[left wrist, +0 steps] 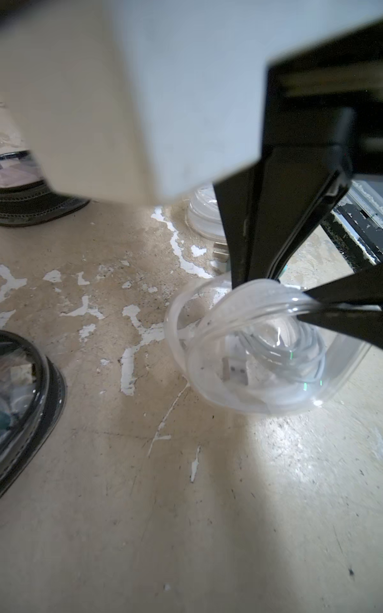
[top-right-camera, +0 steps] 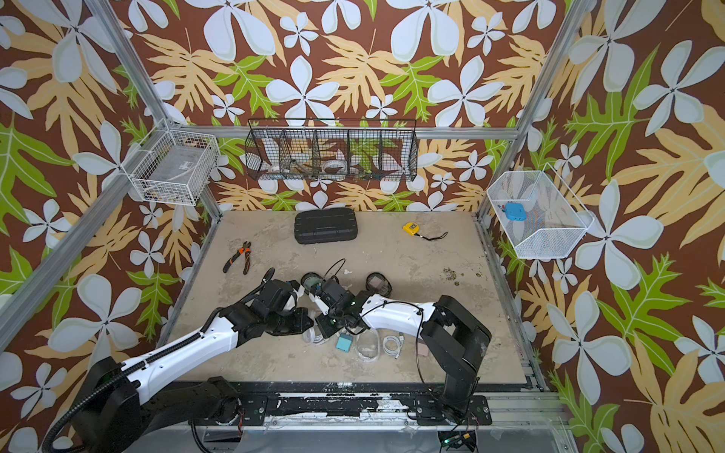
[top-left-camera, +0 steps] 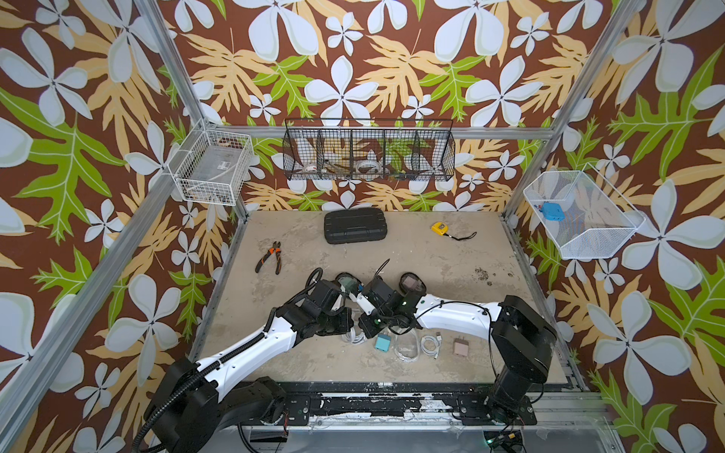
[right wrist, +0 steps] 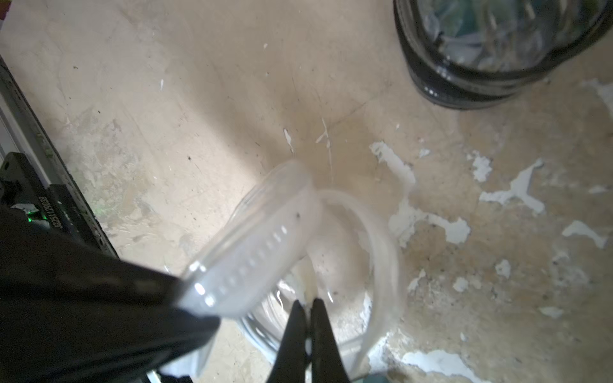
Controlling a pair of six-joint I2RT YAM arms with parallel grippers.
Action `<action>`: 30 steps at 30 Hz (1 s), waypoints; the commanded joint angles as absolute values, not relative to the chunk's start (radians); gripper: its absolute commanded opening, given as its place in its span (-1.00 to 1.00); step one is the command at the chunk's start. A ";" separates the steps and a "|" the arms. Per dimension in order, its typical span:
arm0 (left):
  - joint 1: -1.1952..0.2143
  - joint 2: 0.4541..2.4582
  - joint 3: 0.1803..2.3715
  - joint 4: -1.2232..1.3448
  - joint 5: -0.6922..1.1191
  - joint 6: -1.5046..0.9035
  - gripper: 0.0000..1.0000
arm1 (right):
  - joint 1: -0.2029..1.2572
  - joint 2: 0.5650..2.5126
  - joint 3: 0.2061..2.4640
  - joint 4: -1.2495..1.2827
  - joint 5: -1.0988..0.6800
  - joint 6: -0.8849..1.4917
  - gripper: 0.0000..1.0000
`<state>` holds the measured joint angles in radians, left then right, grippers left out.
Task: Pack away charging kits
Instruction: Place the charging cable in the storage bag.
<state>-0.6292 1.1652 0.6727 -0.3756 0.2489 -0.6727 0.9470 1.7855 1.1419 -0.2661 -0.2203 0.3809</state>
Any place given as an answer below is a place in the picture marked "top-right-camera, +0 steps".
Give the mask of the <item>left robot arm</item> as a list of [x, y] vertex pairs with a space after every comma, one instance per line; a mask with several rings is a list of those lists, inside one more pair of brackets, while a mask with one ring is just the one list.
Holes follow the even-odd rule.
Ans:
[[204, 325], [142, 356], [97, 362], [73, 406], [49, 429], [41, 450], [55, 452], [66, 426], [80, 438], [74, 452], [123, 452], [145, 434], [182, 422], [230, 424], [242, 417], [241, 396], [222, 377], [184, 388], [171, 383], [201, 364], [264, 334], [302, 334], [313, 326], [296, 305], [298, 282], [265, 277], [238, 302], [213, 310]]

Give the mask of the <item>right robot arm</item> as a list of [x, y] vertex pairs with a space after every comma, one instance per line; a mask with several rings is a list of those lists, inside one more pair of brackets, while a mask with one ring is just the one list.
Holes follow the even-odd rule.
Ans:
[[422, 341], [445, 372], [443, 391], [432, 393], [436, 410], [447, 420], [466, 420], [492, 333], [457, 299], [440, 296], [436, 302], [413, 303], [378, 294], [371, 285], [353, 294], [337, 277], [323, 279], [316, 273], [306, 274], [302, 286], [321, 311], [315, 324], [325, 338], [338, 332], [357, 336], [394, 330]]

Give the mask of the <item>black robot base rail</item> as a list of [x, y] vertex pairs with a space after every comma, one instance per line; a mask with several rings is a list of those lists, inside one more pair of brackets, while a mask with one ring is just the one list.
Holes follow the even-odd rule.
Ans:
[[474, 394], [458, 409], [446, 407], [438, 392], [421, 383], [350, 382], [234, 382], [242, 400], [244, 424], [260, 426], [273, 417], [298, 415], [334, 417], [353, 421], [377, 421], [398, 417], [424, 426], [454, 425], [484, 427], [493, 424], [488, 401]]

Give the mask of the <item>teal charger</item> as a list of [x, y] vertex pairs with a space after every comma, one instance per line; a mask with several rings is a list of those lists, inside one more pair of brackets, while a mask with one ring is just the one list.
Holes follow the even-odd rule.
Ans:
[[349, 353], [353, 344], [353, 338], [348, 334], [340, 334], [336, 341], [335, 347], [345, 353]]

